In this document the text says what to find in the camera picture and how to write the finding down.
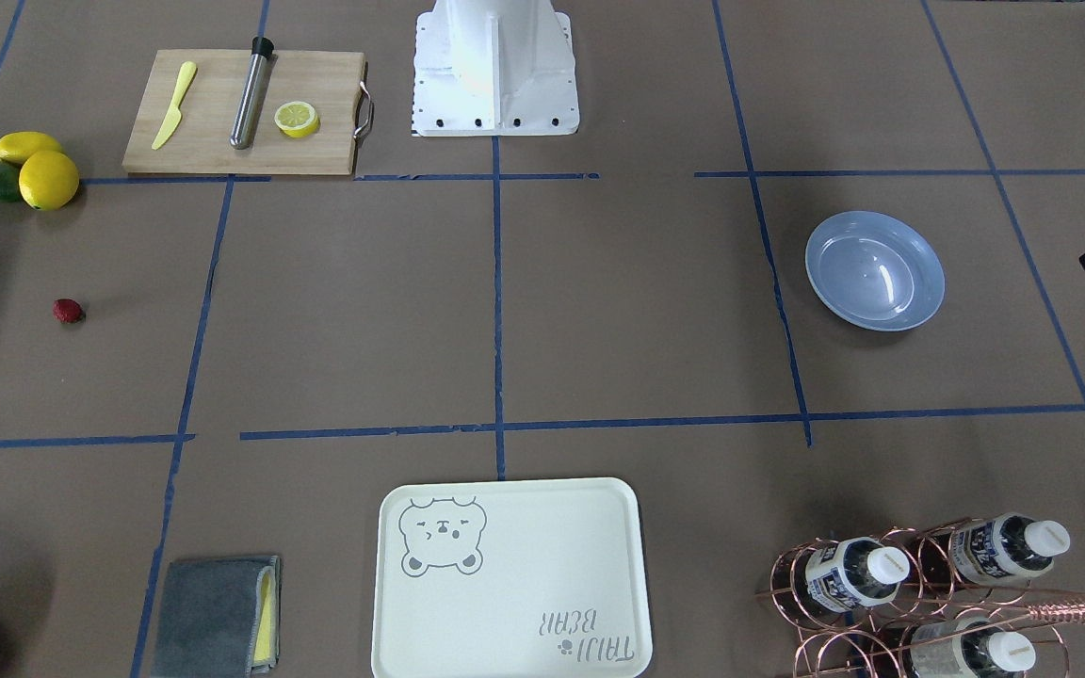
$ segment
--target cutting board handle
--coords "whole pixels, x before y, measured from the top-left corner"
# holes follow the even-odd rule
[[[371,121],[374,120],[374,99],[371,99],[370,91],[367,91],[367,81],[358,80],[358,91],[360,91],[360,94],[358,94],[359,108],[362,107],[362,99],[367,99],[367,119],[354,128],[354,133],[350,135],[354,141],[359,141],[367,137],[371,132]]]

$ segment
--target gray towel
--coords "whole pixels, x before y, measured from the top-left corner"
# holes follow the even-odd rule
[[[245,557],[169,563],[162,593],[153,678],[246,678],[254,667],[263,575],[270,572],[279,615],[280,560]]]

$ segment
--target bear illustration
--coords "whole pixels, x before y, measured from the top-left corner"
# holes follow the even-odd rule
[[[400,514],[405,554],[400,567],[408,576],[421,576],[430,567],[456,567],[472,575],[483,565],[480,535],[488,523],[475,498],[461,503],[455,498],[412,499]]]

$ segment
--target blue object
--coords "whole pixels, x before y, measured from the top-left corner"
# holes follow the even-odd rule
[[[879,212],[841,212],[806,243],[806,274],[827,308],[879,332],[919,327],[944,302],[944,269],[911,227]]]

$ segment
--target wooden cutting board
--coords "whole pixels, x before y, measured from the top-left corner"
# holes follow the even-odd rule
[[[182,100],[182,121],[174,137],[154,151],[178,68],[197,65]],[[354,171],[354,113],[358,81],[367,56],[358,52],[275,51],[270,82],[254,135],[244,151],[229,145],[241,90],[250,74],[248,50],[162,50],[153,61],[145,94],[125,150],[129,172],[177,174],[320,174]],[[292,139],[275,127],[275,112],[286,102],[312,103],[320,129]]]

